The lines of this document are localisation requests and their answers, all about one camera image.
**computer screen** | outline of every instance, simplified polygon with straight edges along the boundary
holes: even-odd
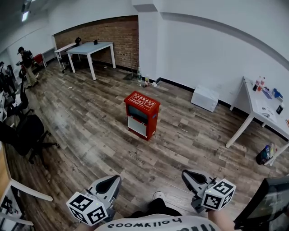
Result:
[[[131,116],[135,117],[141,122],[144,122],[145,124],[148,123],[148,116],[145,113],[141,112],[140,110],[136,109],[135,107],[129,105],[128,112]]]
[[[235,228],[258,226],[284,213],[289,205],[289,176],[264,179],[258,191],[235,220]]]

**man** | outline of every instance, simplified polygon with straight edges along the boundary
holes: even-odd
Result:
[[[99,226],[89,227],[81,223],[75,231],[234,231],[234,222],[224,210],[208,211],[208,219],[196,216],[182,216],[164,202],[165,195],[155,192],[148,211],[133,213],[130,217],[114,220]]]
[[[38,81],[32,72],[33,56],[31,54],[31,52],[25,51],[24,48],[21,46],[21,47],[19,47],[17,54],[21,54],[22,62],[19,61],[16,65],[19,66],[19,65],[23,64],[25,69],[26,69],[26,74],[27,74],[26,78],[28,80],[28,87],[27,88],[34,87],[36,84],[38,84]]]
[[[2,88],[5,92],[8,92],[8,94],[11,94],[9,86],[13,89],[14,92],[16,92],[16,88],[13,83],[13,79],[11,77],[11,74],[7,68],[7,66],[4,65],[4,62],[0,62],[0,75],[1,75],[1,82],[2,82]]]

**black pants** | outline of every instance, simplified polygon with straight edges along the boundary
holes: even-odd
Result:
[[[148,208],[149,208],[148,211],[145,213],[137,211],[127,218],[140,218],[153,214],[165,214],[173,217],[181,216],[181,214],[177,210],[167,207],[163,199],[161,198],[157,198],[153,200],[151,203],[149,203]]]

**plastic bottle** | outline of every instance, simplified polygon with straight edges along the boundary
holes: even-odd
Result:
[[[137,69],[137,81],[141,82],[141,72],[140,72],[140,67]]]
[[[261,80],[261,83],[260,83],[259,86],[258,86],[258,91],[261,91],[261,89],[262,89],[263,86],[264,86],[264,83],[265,83],[265,77],[263,77],[263,79]]]
[[[258,88],[261,80],[262,80],[262,77],[259,76],[259,78],[256,80],[255,86],[253,87],[253,91],[256,91],[256,90],[257,90],[257,88]]]
[[[149,76],[148,75],[145,76],[145,83],[149,83]]]

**sneaker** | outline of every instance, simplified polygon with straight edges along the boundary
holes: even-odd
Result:
[[[162,192],[155,192],[153,195],[153,200],[155,200],[157,198],[161,198],[161,199],[163,199],[163,201],[165,201],[166,196]]]

